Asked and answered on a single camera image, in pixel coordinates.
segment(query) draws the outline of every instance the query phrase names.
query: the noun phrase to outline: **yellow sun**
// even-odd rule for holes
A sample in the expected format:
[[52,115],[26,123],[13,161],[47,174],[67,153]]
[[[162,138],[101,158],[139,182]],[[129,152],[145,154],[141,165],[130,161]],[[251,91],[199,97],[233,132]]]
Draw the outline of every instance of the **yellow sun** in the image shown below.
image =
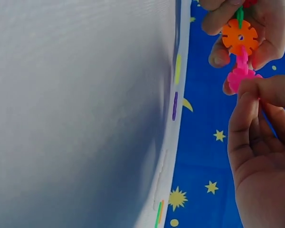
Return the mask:
[[179,187],[177,186],[176,190],[172,190],[170,192],[170,197],[169,197],[169,204],[172,206],[173,211],[180,206],[184,206],[184,202],[188,201],[186,199],[186,192],[179,191]]

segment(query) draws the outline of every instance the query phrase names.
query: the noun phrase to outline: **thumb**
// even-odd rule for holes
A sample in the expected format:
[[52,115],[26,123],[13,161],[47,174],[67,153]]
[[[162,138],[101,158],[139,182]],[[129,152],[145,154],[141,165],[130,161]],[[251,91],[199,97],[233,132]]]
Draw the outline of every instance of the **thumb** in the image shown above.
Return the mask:
[[285,108],[285,75],[245,80],[238,95],[241,96],[245,92],[257,95],[266,103]]

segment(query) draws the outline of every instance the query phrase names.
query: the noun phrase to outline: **red toy piece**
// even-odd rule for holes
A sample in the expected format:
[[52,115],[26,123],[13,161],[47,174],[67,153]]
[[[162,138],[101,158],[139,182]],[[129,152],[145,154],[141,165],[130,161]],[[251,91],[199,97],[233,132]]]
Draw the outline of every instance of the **red toy piece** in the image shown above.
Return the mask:
[[246,0],[243,4],[244,8],[249,8],[250,6],[253,6],[257,3],[257,0]]

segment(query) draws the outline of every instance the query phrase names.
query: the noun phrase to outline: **blue fabric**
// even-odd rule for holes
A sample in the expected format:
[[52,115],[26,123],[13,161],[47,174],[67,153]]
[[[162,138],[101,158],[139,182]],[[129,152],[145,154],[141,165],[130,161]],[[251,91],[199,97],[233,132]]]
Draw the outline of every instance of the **blue fabric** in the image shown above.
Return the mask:
[[[165,228],[242,227],[235,203],[233,179],[227,156],[228,121],[236,96],[222,93],[222,85],[234,63],[214,69],[208,55],[217,37],[201,30],[206,14],[198,1],[192,1],[190,46],[185,95],[194,111],[184,107],[171,195],[183,200],[168,206]],[[264,77],[285,74],[285,56],[272,61],[259,73]],[[226,137],[216,140],[219,131]],[[215,184],[214,194],[205,187]]]

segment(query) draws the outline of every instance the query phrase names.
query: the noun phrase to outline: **fingernail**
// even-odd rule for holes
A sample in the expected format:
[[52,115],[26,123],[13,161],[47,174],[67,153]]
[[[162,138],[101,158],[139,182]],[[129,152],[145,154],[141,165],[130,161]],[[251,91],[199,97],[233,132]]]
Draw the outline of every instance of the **fingernail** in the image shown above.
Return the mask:
[[242,3],[242,0],[229,0],[229,2],[230,2],[230,4],[232,4],[232,5],[239,5],[239,4],[241,4]]
[[225,61],[220,57],[214,57],[214,63],[218,66],[223,66]]

